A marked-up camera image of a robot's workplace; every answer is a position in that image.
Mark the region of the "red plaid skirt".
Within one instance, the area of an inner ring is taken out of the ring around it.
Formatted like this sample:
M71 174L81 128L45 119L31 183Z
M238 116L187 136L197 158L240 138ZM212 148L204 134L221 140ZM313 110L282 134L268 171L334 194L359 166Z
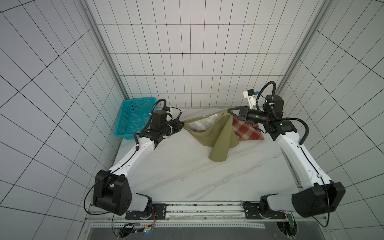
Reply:
M258 124L233 118L233 129L240 141L264 140L263 131Z

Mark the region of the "olive green skirt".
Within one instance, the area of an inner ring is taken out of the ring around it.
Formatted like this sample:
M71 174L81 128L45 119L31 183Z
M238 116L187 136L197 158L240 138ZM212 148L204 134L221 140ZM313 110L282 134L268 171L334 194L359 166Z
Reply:
M240 142L233 129L233 116L227 109L185 120L184 129L200 144L212 148L209 159L213 162L226 161L229 149Z

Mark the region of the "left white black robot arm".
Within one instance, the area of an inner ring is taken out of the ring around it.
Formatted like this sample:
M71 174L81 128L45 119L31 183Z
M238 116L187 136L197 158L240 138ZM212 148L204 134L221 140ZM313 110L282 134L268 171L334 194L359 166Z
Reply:
M143 219L153 216L153 200L131 189L129 179L134 169L145 157L153 152L159 143L180 132L184 126L180 117L182 112L176 107L168 107L165 99L155 102L147 124L134 133L135 145L116 164L107 171L100 170L90 192L93 193L93 206L122 216L133 213Z

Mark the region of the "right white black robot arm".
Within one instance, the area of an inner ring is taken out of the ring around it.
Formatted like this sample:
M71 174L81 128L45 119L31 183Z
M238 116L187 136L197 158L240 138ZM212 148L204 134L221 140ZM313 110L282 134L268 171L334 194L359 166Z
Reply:
M263 125L280 147L291 168L299 191L292 194L269 194L258 203L245 202L246 219L287 220L280 224L286 235L295 234L294 213L303 218L315 218L336 210L346 193L340 182L334 182L314 160L304 145L310 130L305 121L283 116L284 100L276 95L276 82L267 82L260 91L243 92L247 106L228 109L237 120Z

